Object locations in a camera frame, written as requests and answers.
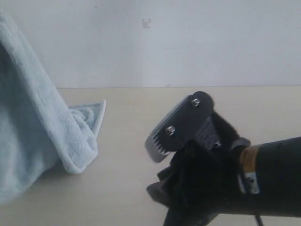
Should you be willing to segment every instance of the orange label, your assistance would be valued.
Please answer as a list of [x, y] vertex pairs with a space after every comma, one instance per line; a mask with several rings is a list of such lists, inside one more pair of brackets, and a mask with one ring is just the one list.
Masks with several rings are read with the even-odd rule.
[[245, 173], [256, 171], [256, 156], [260, 145], [247, 147], [240, 154], [239, 162], [243, 166]]

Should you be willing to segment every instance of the beige table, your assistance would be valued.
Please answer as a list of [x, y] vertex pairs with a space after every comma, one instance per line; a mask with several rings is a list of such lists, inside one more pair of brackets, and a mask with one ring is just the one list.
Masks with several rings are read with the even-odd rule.
[[[143, 143], [187, 94], [204, 90], [216, 109], [254, 144], [301, 135], [301, 87], [61, 89], [68, 105], [107, 100], [99, 155], [82, 175], [53, 170], [0, 207], [1, 226], [161, 226], [165, 207], [145, 188], [168, 165], [153, 163]], [[267, 226], [299, 226], [301, 219], [263, 218]], [[255, 226], [252, 217], [221, 215], [212, 226]]]

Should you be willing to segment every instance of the folded towel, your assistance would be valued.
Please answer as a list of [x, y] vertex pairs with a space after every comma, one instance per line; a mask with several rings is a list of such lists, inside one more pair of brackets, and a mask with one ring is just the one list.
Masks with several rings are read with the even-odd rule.
[[68, 108], [11, 17], [0, 10], [0, 204], [58, 161], [81, 173], [97, 156], [105, 101]]

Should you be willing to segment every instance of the sticker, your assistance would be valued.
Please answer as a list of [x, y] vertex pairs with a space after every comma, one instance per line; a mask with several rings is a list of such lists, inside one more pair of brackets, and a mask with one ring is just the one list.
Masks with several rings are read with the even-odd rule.
[[[242, 151], [239, 158], [239, 162], [243, 167], [247, 182], [250, 186], [251, 194], [258, 194], [260, 192], [256, 176], [256, 156], [259, 147], [259, 145], [247, 147]], [[238, 176], [238, 184], [240, 191], [245, 194], [246, 190], [243, 186], [242, 179], [240, 176]]]

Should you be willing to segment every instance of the light blue towel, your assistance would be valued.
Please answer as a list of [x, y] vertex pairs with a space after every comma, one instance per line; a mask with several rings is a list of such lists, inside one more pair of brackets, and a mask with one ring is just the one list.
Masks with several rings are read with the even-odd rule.
[[81, 173], [97, 156], [105, 101], [68, 108], [11, 17], [0, 9], [0, 204], [58, 161]]

